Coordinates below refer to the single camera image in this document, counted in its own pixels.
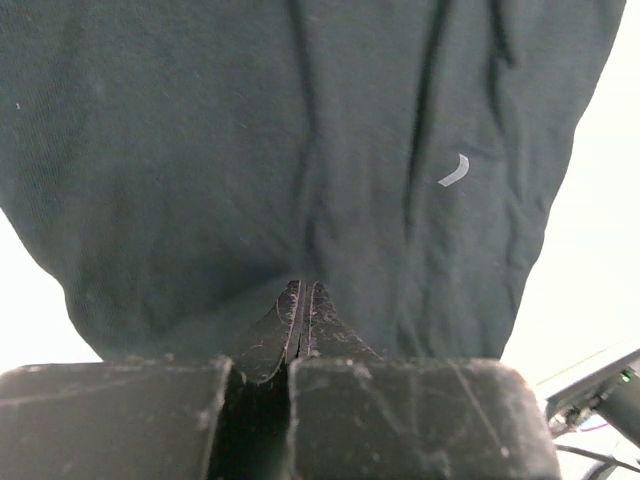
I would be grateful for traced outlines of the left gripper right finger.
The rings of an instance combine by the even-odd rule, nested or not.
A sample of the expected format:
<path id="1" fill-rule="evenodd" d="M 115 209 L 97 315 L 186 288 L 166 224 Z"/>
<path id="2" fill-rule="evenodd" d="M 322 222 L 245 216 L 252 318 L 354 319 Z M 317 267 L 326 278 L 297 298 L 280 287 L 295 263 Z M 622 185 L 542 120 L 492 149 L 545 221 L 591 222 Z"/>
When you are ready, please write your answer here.
<path id="1" fill-rule="evenodd" d="M 486 359 L 385 360 L 302 285 L 288 368 L 294 479 L 556 479 L 555 449 L 523 377 Z"/>

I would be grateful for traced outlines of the black t shirt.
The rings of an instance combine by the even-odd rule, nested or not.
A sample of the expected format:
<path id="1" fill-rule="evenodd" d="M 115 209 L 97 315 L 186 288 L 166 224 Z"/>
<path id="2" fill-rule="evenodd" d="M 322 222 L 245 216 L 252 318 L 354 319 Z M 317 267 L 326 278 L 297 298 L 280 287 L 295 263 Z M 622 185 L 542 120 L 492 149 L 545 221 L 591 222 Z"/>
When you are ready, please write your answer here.
<path id="1" fill-rule="evenodd" d="M 499 358 L 621 1 L 5 1 L 1 207 L 103 358 L 292 280 L 380 353 Z"/>

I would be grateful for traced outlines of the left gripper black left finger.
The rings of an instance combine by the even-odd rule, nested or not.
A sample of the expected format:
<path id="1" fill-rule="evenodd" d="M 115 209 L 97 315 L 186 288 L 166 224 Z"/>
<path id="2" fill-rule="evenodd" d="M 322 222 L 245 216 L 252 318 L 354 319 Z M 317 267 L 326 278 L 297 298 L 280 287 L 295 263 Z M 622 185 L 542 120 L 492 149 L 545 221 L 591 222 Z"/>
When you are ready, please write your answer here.
<path id="1" fill-rule="evenodd" d="M 32 365 L 1 377 L 5 479 L 283 479 L 291 283 L 225 356 Z"/>

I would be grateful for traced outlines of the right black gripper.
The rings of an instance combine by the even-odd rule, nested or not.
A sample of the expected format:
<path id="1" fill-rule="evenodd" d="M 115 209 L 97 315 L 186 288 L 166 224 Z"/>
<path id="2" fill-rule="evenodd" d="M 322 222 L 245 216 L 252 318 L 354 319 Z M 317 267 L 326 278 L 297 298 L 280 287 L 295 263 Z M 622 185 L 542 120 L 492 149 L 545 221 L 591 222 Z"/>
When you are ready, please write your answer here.
<path id="1" fill-rule="evenodd" d="M 639 438 L 639 350 L 608 348 L 544 381 L 544 415 L 554 438 L 597 414 L 628 440 Z"/>

